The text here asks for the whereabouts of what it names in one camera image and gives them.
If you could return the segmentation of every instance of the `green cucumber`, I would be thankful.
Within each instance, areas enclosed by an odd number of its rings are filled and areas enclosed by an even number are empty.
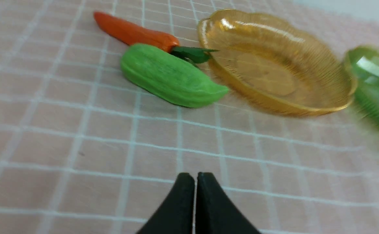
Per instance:
[[[133,84],[188,108],[210,105],[229,91],[189,62],[151,45],[130,46],[121,58],[120,67]]]

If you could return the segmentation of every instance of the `orange carrot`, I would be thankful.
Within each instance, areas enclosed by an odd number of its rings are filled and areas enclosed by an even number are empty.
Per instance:
[[[102,31],[128,46],[136,43],[155,46],[192,64],[206,62],[210,58],[209,52],[216,51],[179,46],[179,40],[169,33],[143,28],[104,12],[94,12],[94,19]]]
[[[102,31],[128,46],[142,43],[156,46],[167,53],[170,53],[173,47],[179,46],[179,40],[171,34],[143,28],[104,12],[94,12],[94,19]]]

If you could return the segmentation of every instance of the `green glass bowl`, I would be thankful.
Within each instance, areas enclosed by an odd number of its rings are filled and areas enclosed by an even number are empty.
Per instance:
[[[362,45],[347,52],[345,65],[361,80],[379,84],[379,49]]]
[[[356,103],[379,126],[379,50],[370,46],[351,49],[345,55],[344,68],[358,80]]]

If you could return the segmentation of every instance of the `pink checkered tablecloth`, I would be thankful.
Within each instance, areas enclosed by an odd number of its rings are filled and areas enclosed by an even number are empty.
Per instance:
[[[284,0],[0,0],[0,234],[131,234],[177,173],[213,172],[264,234],[379,233],[379,137],[226,97],[195,110],[127,82],[95,9],[198,46],[223,8],[266,12],[343,53],[379,25]]]

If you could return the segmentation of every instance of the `amber glass plate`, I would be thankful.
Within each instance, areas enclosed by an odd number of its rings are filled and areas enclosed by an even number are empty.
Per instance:
[[[330,49],[287,21],[224,9],[198,24],[201,46],[218,49],[210,67],[260,108],[294,116],[346,108],[357,82]]]

